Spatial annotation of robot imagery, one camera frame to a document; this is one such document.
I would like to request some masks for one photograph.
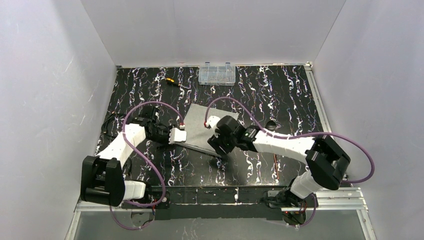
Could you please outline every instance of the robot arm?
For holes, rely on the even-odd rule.
[[[135,118],[125,126],[126,138],[138,146],[144,140],[160,144],[184,142],[187,133],[173,126],[158,122],[158,109],[145,107],[141,120]],[[124,200],[141,199],[145,196],[146,184],[136,180],[124,180],[122,168],[133,149],[118,136],[96,156],[87,156],[82,163],[81,192],[83,201],[119,206]]]
[[[292,200],[295,195],[294,198],[300,202],[322,188],[337,190],[351,162],[349,156],[328,135],[277,139],[257,126],[244,128],[230,116],[222,119],[211,116],[205,126],[214,132],[208,143],[222,156],[238,147],[244,151],[278,154],[307,164],[309,171],[294,178],[288,189],[281,193],[285,197],[280,199]]]

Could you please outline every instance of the clear plastic container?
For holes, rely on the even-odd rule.
[[[224,66],[211,66],[205,62],[200,66],[200,85],[234,86],[236,83],[236,69],[226,62]]]

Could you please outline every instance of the gray cloth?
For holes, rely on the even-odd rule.
[[[212,129],[207,129],[204,126],[206,109],[207,107],[194,103],[190,105],[190,109],[184,118],[187,139],[185,142],[178,142],[176,144],[219,157],[220,155],[217,154],[208,143],[208,139],[212,137],[214,133]],[[219,110],[212,107],[209,109],[208,113],[208,117],[210,116],[217,116],[219,118],[223,118],[224,116],[231,116],[234,119],[239,118],[238,113]]]

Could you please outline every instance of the marble pattern tabletop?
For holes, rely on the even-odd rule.
[[[198,67],[121,68],[110,97],[106,116],[112,112],[127,113],[146,101],[162,101],[172,105],[183,116],[190,104],[207,106],[217,97],[228,96],[241,101],[264,126],[269,120],[277,123],[276,132],[299,135],[323,130],[317,107],[302,65],[236,66],[234,86],[199,85]],[[168,85],[165,78],[181,83]],[[253,122],[243,109],[233,102],[218,101],[215,108],[239,113],[245,126]],[[177,116],[160,107],[160,120],[176,124]],[[110,123],[114,135],[121,130],[123,119]],[[111,140],[100,136],[97,152]],[[167,186],[284,186],[304,173],[306,166],[297,160],[270,153],[255,153],[235,149],[235,158],[223,161],[182,146],[158,151],[157,143],[145,141],[137,148],[158,167]],[[149,165],[134,153],[131,155],[131,178],[158,186],[159,179]]]

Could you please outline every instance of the white wall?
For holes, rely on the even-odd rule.
[[[421,0],[347,0],[313,66],[332,130],[375,158],[359,186],[382,240],[424,234],[423,13]],[[365,176],[369,164],[350,155],[351,177]]]
[[[0,3],[0,239],[63,239],[116,70],[79,0]]]
[[[81,0],[116,65],[313,61],[345,0]]]

